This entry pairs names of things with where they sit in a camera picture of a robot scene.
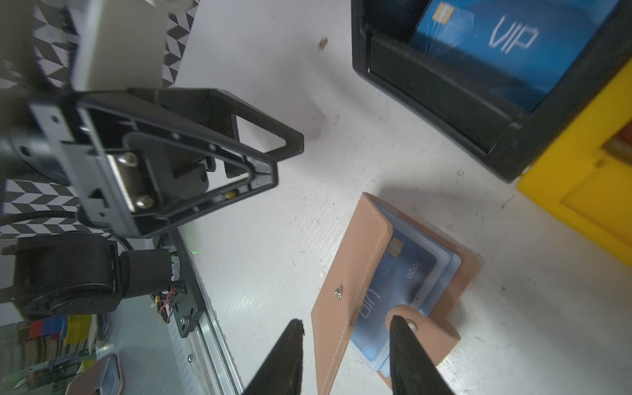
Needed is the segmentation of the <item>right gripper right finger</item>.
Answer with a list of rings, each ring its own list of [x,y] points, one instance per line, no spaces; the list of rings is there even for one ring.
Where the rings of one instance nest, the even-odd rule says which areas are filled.
[[[391,319],[389,335],[393,394],[454,394],[404,317]]]

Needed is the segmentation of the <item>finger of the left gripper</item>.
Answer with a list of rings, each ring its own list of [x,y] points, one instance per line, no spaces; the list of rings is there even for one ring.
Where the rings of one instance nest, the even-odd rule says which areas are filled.
[[[123,137],[127,237],[150,237],[273,189],[277,161],[211,130],[140,130]]]
[[[284,146],[268,151],[276,161],[304,152],[304,135],[229,92],[208,88],[130,88],[128,93],[240,141],[237,119],[281,138]]]

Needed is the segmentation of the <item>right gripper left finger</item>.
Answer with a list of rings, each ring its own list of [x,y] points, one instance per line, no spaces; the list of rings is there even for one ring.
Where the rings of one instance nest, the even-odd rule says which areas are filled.
[[[300,394],[303,377],[303,338],[303,322],[300,319],[291,320],[243,391],[243,395]]]

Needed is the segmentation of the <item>tan leather card holder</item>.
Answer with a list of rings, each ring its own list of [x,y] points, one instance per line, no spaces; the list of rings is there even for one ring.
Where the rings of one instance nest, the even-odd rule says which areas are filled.
[[[363,194],[352,215],[311,312],[318,391],[331,392],[348,348],[355,349],[368,369],[392,388],[390,335],[388,355],[372,370],[352,343],[361,306],[393,232],[398,230],[437,258],[434,269],[411,304],[388,311],[385,326],[401,316],[438,370],[459,342],[449,315],[480,271],[479,258],[461,243],[418,222],[372,194]]]

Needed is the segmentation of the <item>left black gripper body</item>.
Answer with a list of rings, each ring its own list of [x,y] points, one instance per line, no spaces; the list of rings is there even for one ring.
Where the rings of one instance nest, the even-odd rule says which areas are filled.
[[[117,159],[127,123],[161,111],[161,89],[38,97],[1,92],[1,179],[73,187],[91,225],[125,237],[163,232],[162,217],[139,212]]]

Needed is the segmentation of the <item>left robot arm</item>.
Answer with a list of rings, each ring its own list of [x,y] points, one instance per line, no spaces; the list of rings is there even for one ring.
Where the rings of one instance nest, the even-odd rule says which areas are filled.
[[[72,187],[86,230],[34,235],[1,300],[29,320],[102,314],[178,291],[167,249],[120,252],[106,233],[145,239],[273,189],[304,136],[216,89],[4,91],[1,179]]]

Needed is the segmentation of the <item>blue VIP card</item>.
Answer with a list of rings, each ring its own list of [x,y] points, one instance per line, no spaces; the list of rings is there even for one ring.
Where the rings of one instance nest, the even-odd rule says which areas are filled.
[[[390,309],[411,304],[435,268],[437,258],[415,240],[395,230],[367,291],[352,333],[365,362],[378,370],[388,355],[385,317]]]

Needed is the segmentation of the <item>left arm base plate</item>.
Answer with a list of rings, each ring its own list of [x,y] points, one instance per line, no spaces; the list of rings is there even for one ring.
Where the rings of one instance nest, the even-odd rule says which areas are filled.
[[[202,314],[206,312],[205,300],[194,271],[193,256],[177,231],[154,238],[154,245],[169,250],[171,256],[177,258],[175,262],[179,263],[177,291],[171,297],[174,311],[171,322],[175,323],[179,335],[186,338],[196,329]]]

